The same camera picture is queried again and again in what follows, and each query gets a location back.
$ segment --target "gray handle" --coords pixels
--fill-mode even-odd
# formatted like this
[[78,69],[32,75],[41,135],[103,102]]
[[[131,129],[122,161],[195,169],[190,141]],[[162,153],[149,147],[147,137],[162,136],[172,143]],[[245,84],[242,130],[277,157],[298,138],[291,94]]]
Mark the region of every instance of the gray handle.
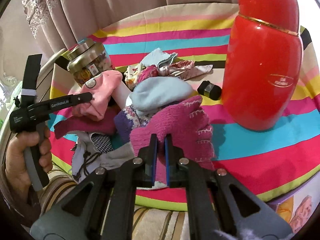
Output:
[[[45,126],[44,122],[36,126],[36,130],[40,135],[39,144],[44,140]],[[36,146],[27,147],[23,153],[33,189],[35,191],[39,191],[49,184],[48,174],[44,172],[43,168],[39,164],[39,159],[41,157],[39,145],[37,144]]]

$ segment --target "pile of clothes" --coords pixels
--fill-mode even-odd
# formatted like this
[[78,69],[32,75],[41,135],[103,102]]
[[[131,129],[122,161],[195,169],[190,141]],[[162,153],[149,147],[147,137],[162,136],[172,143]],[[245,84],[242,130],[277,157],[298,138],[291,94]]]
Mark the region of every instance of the pile of clothes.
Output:
[[[194,61],[173,63],[176,53],[156,49],[140,64],[129,66],[125,83],[133,90],[120,109],[112,100],[123,76],[115,70],[104,71],[90,79],[80,93],[92,93],[89,103],[72,108],[73,116],[54,126],[56,138],[76,134],[72,149],[72,175],[81,182],[97,167],[114,169],[137,156],[141,147],[148,146],[156,133],[160,144],[153,189],[166,187],[164,137],[171,133],[175,146],[184,150],[187,158],[212,169],[214,150],[211,143],[212,126],[200,107],[201,96],[194,96],[192,87],[184,80],[207,73],[212,65],[195,66]],[[115,145],[120,139],[121,146]]]

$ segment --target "metal lid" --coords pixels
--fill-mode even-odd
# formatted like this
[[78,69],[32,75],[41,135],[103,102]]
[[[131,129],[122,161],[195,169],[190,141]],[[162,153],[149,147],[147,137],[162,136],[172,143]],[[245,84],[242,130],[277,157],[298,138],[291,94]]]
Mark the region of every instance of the metal lid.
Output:
[[90,38],[83,39],[78,43],[77,46],[67,55],[69,60],[73,60],[76,57],[79,57],[82,53],[84,53],[87,49],[89,49],[94,44],[94,41]]
[[68,65],[70,73],[80,71],[87,66],[90,62],[95,60],[102,52],[104,52],[104,46],[100,42],[94,43],[89,49],[82,53],[79,57],[72,60]]

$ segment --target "curtain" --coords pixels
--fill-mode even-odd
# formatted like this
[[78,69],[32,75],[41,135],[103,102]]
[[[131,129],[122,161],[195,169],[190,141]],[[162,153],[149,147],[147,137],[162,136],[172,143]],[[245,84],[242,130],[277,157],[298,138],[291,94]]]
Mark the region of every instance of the curtain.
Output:
[[136,13],[167,4],[237,0],[22,0],[33,36],[47,56]]

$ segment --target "table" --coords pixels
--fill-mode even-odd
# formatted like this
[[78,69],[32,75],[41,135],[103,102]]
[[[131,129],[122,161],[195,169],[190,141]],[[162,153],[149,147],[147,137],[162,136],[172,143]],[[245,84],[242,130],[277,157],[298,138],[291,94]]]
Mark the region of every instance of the table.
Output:
[[[123,19],[90,36],[102,42],[113,65],[124,70],[155,48],[177,52],[181,60],[223,61],[230,28],[238,13],[236,4],[181,4],[156,8]],[[212,143],[216,168],[226,168],[260,199],[269,201],[284,194],[320,170],[320,75],[308,30],[301,27],[304,59],[292,99],[276,126],[265,132],[246,130],[234,123],[220,100],[203,97],[203,109],[213,126]],[[222,85],[224,69],[188,81],[195,89],[202,80]],[[51,98],[79,90],[72,75],[55,66]],[[70,109],[51,115],[53,125],[71,115]],[[68,171],[76,137],[59,141],[54,134],[53,160]],[[113,139],[115,147],[119,141]],[[183,189],[137,191],[136,203],[148,207],[186,210]]]

